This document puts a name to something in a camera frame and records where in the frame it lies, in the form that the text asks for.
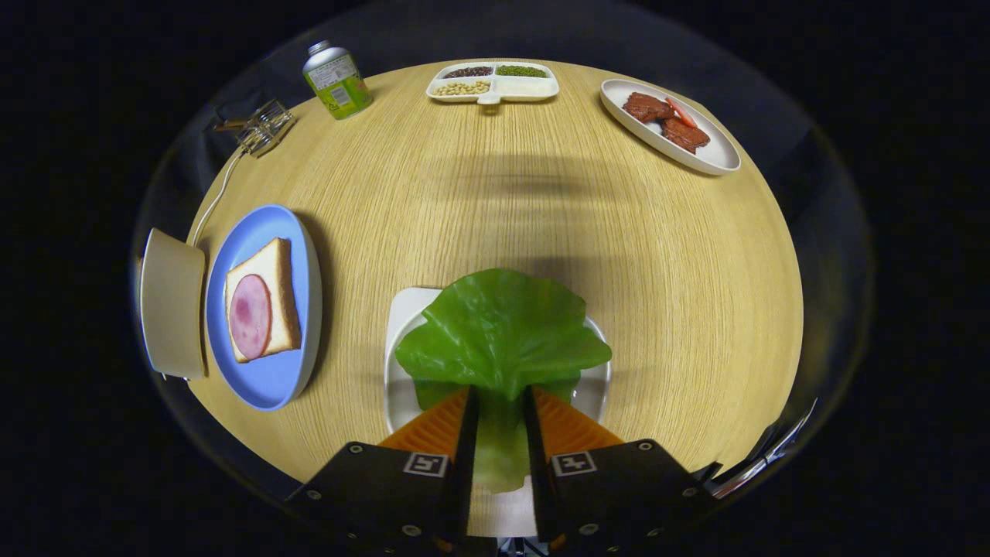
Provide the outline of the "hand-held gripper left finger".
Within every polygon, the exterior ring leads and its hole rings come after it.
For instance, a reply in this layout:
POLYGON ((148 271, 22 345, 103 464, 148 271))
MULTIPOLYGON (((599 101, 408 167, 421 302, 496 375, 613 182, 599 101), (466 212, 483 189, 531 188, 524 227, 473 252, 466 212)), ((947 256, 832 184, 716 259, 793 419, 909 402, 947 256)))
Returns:
POLYGON ((346 556, 452 556, 466 538, 480 401, 457 389, 376 444, 350 441, 287 498, 346 556))

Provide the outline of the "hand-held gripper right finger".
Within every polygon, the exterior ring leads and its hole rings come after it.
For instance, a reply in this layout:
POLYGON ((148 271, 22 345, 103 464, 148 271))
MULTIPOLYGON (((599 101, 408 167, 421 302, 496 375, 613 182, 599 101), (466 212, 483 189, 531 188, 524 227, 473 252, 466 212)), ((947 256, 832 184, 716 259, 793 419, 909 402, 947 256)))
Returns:
POLYGON ((543 388, 524 389, 538 539, 549 552, 664 552, 715 497, 652 439, 626 442, 543 388))

